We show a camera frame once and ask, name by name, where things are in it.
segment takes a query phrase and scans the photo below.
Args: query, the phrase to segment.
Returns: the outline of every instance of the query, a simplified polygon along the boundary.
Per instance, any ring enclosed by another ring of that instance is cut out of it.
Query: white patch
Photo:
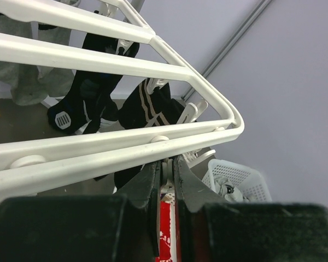
[[[56,115],[55,123],[59,128],[66,129],[71,126],[72,120],[67,112],[62,111]]]

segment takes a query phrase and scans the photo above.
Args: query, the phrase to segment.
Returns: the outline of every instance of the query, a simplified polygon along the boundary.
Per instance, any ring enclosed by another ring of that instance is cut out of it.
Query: red fabric
[[[160,202],[159,258],[156,262],[173,262],[170,254],[170,204]]]

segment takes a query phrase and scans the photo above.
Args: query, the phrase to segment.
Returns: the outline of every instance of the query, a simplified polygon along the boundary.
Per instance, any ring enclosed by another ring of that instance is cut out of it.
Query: laundry
[[[118,39],[88,33],[83,49],[115,54],[117,45]],[[119,55],[135,57],[138,50],[139,43],[133,43],[125,53],[121,47]],[[121,78],[122,75],[77,70],[68,94],[48,109],[49,124],[66,134],[73,134],[89,123],[84,134],[91,134],[97,132],[102,122],[116,120],[118,109],[110,94]]]
[[[171,102],[170,86],[155,88],[152,94],[147,91],[151,78],[143,80],[130,94],[118,112],[119,123],[125,129],[142,128],[156,117]]]
[[[13,20],[0,14],[0,33],[32,38],[31,23]],[[0,81],[11,86],[11,95],[17,105],[40,103],[48,93],[37,81],[36,66],[0,61]]]
[[[78,7],[81,0],[55,0]],[[39,24],[38,40],[69,45],[71,30],[46,24]],[[50,97],[65,96],[73,83],[74,74],[71,69],[38,66],[38,81],[43,84]]]
[[[175,99],[171,99],[169,103],[166,104],[166,106],[163,108],[162,112],[158,114],[153,126],[166,126],[169,124],[176,124],[184,109],[184,106],[181,105],[178,101],[176,101]],[[134,168],[115,172],[114,184],[117,189],[124,186],[128,181],[130,181],[134,176],[136,176],[137,173],[140,172],[140,170],[141,166],[135,166]]]
[[[255,201],[255,198],[252,195],[244,196],[243,193],[225,176],[214,175],[214,182],[217,194],[230,203],[248,203]]]

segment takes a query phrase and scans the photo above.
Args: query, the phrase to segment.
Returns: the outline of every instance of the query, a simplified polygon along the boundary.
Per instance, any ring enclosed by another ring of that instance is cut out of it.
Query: metal rod
[[[244,36],[245,32],[252,26],[256,19],[261,15],[261,13],[268,7],[268,5],[273,0],[261,0],[253,11],[248,15],[248,17],[243,21],[243,23],[237,28],[234,34],[229,38],[228,41],[217,52],[216,56],[202,71],[202,76],[207,78],[214,71],[214,69],[221,63],[221,61],[227,56],[235,44]],[[187,101],[196,91],[194,88],[190,87],[186,93],[181,97],[182,100]]]

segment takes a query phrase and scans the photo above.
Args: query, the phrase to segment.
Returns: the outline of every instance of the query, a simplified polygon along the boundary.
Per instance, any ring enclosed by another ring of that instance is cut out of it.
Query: white drying rack
[[[232,141],[243,132],[237,109],[157,36],[127,0],[101,2],[119,8],[131,24],[52,0],[0,0],[0,13],[149,44],[168,64],[1,33],[0,61],[186,81],[221,120],[0,144],[0,201]]]

